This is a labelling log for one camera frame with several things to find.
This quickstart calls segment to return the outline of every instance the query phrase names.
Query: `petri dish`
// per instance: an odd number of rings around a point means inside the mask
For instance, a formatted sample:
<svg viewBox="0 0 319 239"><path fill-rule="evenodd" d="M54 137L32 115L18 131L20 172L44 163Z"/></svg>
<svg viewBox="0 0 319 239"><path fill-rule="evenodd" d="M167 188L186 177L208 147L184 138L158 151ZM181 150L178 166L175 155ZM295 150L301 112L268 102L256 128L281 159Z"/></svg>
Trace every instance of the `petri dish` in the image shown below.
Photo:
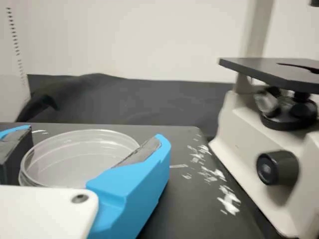
<svg viewBox="0 0 319 239"><path fill-rule="evenodd" d="M21 161L21 186L85 188L139 144L112 130L85 129L50 137L31 148Z"/></svg>

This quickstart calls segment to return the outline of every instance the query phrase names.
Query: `blue plastic holder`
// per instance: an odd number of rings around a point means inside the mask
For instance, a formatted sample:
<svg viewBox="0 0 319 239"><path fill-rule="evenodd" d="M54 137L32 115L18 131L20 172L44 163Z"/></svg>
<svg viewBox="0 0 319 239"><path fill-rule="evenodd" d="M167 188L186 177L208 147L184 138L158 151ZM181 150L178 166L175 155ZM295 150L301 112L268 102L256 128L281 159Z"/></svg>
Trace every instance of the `blue plastic holder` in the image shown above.
<svg viewBox="0 0 319 239"><path fill-rule="evenodd" d="M15 128L9 128L4 131L0 131L0 139L4 138L9 133L16 132L17 130L25 130L29 128L30 128L30 125L21 125Z"/></svg>
<svg viewBox="0 0 319 239"><path fill-rule="evenodd" d="M160 147L145 161L106 170L87 182L99 197L89 239L136 238L156 207L169 179L170 143L157 134Z"/></svg>

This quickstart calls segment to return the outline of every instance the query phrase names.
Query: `black platform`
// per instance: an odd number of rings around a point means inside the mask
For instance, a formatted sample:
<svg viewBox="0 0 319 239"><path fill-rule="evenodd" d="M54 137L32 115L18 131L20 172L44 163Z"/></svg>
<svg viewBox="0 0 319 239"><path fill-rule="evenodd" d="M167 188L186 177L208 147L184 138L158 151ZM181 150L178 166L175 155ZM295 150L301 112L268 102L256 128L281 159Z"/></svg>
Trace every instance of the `black platform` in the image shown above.
<svg viewBox="0 0 319 239"><path fill-rule="evenodd" d="M21 124L0 123L0 131ZM192 162L194 158L191 155L194 153L192 148L199 150L200 145L207 146L205 137L196 127L57 123L31 123L31 125L33 131L45 130L32 134L35 144L59 133L88 128L116 130L132 136L138 143L161 133L171 142L170 179L139 238L261 239L264 236L277 238L275 230L267 227L265 223L263 223L265 227L263 236L247 208L249 202L245 193L214 154L205 153L203 164ZM221 170L226 181L219 177L216 177L217 181L205 181L206 177L200 174L206 172L202 167L211 171ZM227 190L231 190L241 201L241 203L233 202L233 205L240 210L235 215L229 213L218 199L225 197L221 186L228 187Z"/></svg>
<svg viewBox="0 0 319 239"><path fill-rule="evenodd" d="M270 86L319 94L319 61L293 58L221 58L219 65Z"/></svg>

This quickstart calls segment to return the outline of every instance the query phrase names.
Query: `black knob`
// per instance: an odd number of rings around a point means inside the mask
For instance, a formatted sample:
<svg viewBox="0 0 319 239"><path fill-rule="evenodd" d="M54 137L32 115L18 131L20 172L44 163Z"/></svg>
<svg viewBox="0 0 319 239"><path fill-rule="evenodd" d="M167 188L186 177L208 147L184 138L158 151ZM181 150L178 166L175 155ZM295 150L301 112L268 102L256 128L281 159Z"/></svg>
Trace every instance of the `black knob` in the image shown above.
<svg viewBox="0 0 319 239"><path fill-rule="evenodd" d="M293 186L299 174L298 159L288 151L262 153L257 158L257 174L266 185Z"/></svg>
<svg viewBox="0 0 319 239"><path fill-rule="evenodd" d="M310 97L310 93L306 92L295 92L293 100L298 103L306 103Z"/></svg>

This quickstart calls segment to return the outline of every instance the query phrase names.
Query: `black fabric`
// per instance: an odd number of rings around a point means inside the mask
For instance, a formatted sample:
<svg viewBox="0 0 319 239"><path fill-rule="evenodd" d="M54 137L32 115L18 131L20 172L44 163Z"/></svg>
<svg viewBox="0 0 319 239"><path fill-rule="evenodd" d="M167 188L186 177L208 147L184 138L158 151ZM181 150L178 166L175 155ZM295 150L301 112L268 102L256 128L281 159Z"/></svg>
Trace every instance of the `black fabric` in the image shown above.
<svg viewBox="0 0 319 239"><path fill-rule="evenodd" d="M192 125L210 138L232 84L123 79L104 74L79 77L28 75L33 95L49 96L30 122Z"/></svg>

